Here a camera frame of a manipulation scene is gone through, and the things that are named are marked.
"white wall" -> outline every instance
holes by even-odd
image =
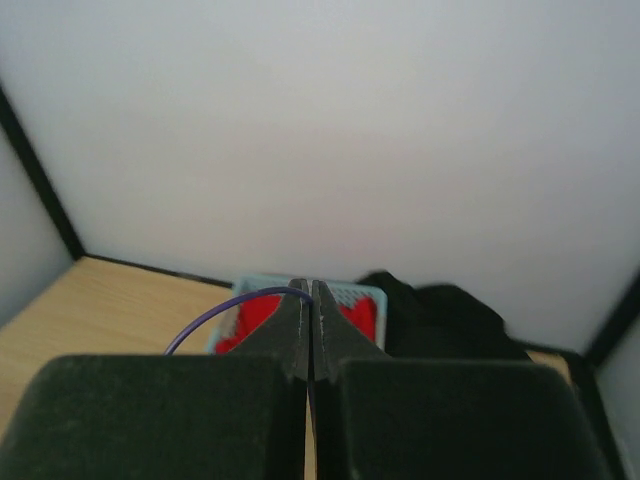
[[[0,326],[71,265],[71,258],[0,130]]]
[[[624,338],[600,374],[600,390],[613,430],[617,433],[622,457],[640,474],[640,322]]]
[[[640,263],[636,0],[0,0],[88,249],[452,281],[582,348]]]

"plastic container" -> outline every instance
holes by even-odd
[[[240,277],[240,279],[233,284],[231,296],[236,297],[243,293],[253,292],[266,287],[287,286],[292,278],[295,277],[261,274],[245,275]],[[311,287],[311,280],[307,279],[307,282],[309,283],[309,287]],[[346,282],[327,282],[327,286],[329,287],[329,290],[331,290],[336,302],[340,305],[353,307],[362,297],[370,297],[376,303],[376,345],[381,350],[384,350],[384,339],[387,331],[386,293],[376,287],[365,287]],[[219,326],[214,328],[211,332],[209,344],[207,345],[207,352],[215,353],[216,344],[220,340],[228,338],[234,334],[237,316],[238,307],[234,307],[227,311]]]

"black foam pad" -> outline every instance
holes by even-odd
[[[62,357],[25,393],[0,478],[299,478],[292,381],[268,356]]]
[[[573,393],[546,367],[353,360],[335,388],[343,471],[326,478],[610,478]]]

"blue cable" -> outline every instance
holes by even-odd
[[[303,292],[302,290],[298,290],[297,288],[292,288],[292,287],[268,287],[268,288],[262,288],[260,290],[256,290],[255,292],[249,292],[242,295],[238,295],[237,297],[227,300],[226,302],[223,302],[220,305],[213,307],[211,310],[204,312],[202,315],[196,318],[193,322],[187,325],[176,336],[176,338],[174,338],[171,341],[167,349],[164,351],[164,354],[172,355],[173,352],[176,351],[176,349],[180,346],[180,344],[184,342],[189,335],[191,335],[198,327],[204,324],[207,320],[210,320],[211,318],[215,317],[219,313],[222,313],[225,310],[229,310],[231,307],[235,307],[236,305],[244,303],[247,300],[253,300],[254,298],[265,297],[267,295],[277,295],[282,293],[291,294],[291,295],[300,297],[302,300],[304,300],[306,303],[310,305],[313,303],[313,298],[311,297],[311,295],[309,295],[306,292]]]

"red cloth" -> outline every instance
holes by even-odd
[[[278,295],[268,295],[258,297],[240,306],[238,318],[236,320],[236,334],[218,342],[216,353],[227,353],[247,335],[253,332],[258,326],[271,316],[278,308],[280,297]],[[363,297],[356,302],[353,308],[340,305],[342,314],[351,321],[372,342],[376,338],[376,302],[369,297]]]

